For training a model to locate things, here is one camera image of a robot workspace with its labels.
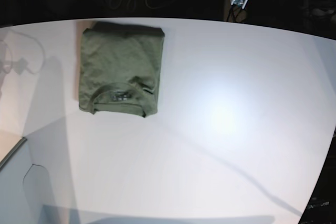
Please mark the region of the olive green t-shirt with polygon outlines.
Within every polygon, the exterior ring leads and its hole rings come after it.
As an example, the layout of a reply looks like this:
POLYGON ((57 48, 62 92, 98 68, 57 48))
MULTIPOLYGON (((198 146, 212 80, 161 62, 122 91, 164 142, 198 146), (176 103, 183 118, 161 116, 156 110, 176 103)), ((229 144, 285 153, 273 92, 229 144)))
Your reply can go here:
POLYGON ((143 25, 95 22, 80 41, 79 109, 157 113, 165 33, 143 25))

